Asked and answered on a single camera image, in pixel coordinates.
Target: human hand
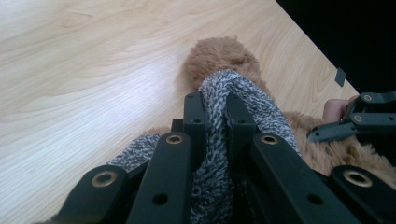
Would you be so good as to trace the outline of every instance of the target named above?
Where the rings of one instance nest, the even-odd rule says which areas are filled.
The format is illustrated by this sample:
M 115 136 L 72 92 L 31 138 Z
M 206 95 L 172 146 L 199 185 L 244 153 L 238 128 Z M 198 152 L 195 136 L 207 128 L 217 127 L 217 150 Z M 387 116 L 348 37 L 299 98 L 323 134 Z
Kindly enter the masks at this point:
M 349 100 L 331 99 L 324 104 L 323 119 L 327 123 L 337 122 L 346 113 L 347 105 L 358 96 L 352 96 Z

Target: fluffy brown fur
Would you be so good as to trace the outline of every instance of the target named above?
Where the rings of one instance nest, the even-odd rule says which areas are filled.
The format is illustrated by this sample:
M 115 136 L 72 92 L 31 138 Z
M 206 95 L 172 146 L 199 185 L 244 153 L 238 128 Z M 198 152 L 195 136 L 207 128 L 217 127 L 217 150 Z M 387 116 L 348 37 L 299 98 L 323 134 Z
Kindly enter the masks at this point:
M 170 131 L 171 129 L 168 127 L 158 127 L 158 128 L 148 129 L 147 131 L 143 132 L 143 134 L 151 134 L 151 133 L 166 134 L 169 133 Z
M 270 91 L 260 76 L 262 72 L 257 59 L 236 39 L 223 37 L 200 40 L 191 49 L 184 66 L 195 89 L 201 86 L 208 75 L 222 69 L 233 69 L 248 77 L 270 95 Z
M 185 73 L 190 76 L 192 86 L 197 89 L 210 74 L 221 69 L 233 69 L 252 80 L 263 91 L 270 91 L 261 80 L 258 61 L 252 53 L 230 37 L 200 40 L 191 49 L 184 63 Z M 307 134 L 324 120 L 314 119 L 298 113 L 285 113 L 293 130 L 304 161 L 314 170 L 328 175 L 338 165 L 354 165 L 366 169 L 396 189 L 396 171 L 388 160 L 376 154 L 370 146 L 362 146 L 356 137 L 330 143 L 308 142 Z

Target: speckled knit cover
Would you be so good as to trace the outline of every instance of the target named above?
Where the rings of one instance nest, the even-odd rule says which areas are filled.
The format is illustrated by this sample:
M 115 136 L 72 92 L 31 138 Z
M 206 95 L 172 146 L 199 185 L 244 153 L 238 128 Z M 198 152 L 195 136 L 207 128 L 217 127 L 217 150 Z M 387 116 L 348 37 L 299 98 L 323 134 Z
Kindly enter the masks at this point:
M 300 154 L 286 118 L 271 98 L 247 78 L 232 70 L 218 71 L 207 77 L 202 92 L 208 122 L 206 156 L 193 178 L 191 223 L 227 223 L 232 214 L 233 181 L 228 173 L 226 149 L 226 98 L 232 92 L 245 103 L 262 133 L 283 137 Z M 127 172 L 148 161 L 159 134 L 146 134 L 135 139 L 108 164 Z

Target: screw hole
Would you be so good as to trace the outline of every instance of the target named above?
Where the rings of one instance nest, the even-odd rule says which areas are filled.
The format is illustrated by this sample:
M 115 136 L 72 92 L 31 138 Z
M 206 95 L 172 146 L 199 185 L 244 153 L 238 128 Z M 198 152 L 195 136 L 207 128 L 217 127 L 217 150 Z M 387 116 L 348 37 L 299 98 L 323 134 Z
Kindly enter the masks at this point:
M 103 171 L 95 175 L 91 184 L 96 188 L 104 188 L 110 186 L 117 179 L 117 174 L 113 171 Z
M 364 183 L 364 181 L 365 181 L 365 179 L 363 177 L 361 177 L 360 175 L 351 174 L 350 178 L 352 178 L 353 180 L 355 180 L 359 183 Z
M 308 199 L 309 202 L 311 202 L 312 204 L 315 204 L 315 205 L 323 204 L 323 200 L 316 194 L 308 194 L 306 196 L 306 199 Z
M 371 101 L 371 100 L 372 100 L 372 98 L 371 98 L 370 95 L 364 95 L 364 99 L 365 99 L 366 101 Z
M 166 138 L 166 142 L 169 144 L 179 144 L 183 141 L 183 138 L 179 135 L 171 135 Z
M 262 136 L 261 140 L 262 140 L 262 142 L 264 142 L 268 145 L 276 145 L 278 142 L 277 138 L 275 138 L 271 135 Z
M 361 116 L 356 115 L 355 117 L 353 117 L 357 122 L 361 122 Z
M 352 170 L 344 171 L 344 178 L 351 184 L 363 188 L 370 188 L 373 185 L 373 181 L 369 177 Z
M 168 195 L 164 193 L 156 194 L 152 198 L 152 202 L 157 205 L 164 205 L 168 202 Z

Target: light wood grain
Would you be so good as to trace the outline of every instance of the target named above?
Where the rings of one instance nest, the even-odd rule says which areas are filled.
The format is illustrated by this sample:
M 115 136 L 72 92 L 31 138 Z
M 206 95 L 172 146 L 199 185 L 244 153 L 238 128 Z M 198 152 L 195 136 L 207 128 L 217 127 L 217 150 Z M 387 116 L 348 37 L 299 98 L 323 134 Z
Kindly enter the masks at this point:
M 274 0 L 6 0 L 0 17 L 0 223 L 56 214 L 83 174 L 181 118 L 199 39 L 237 36 L 282 110 L 356 94 Z

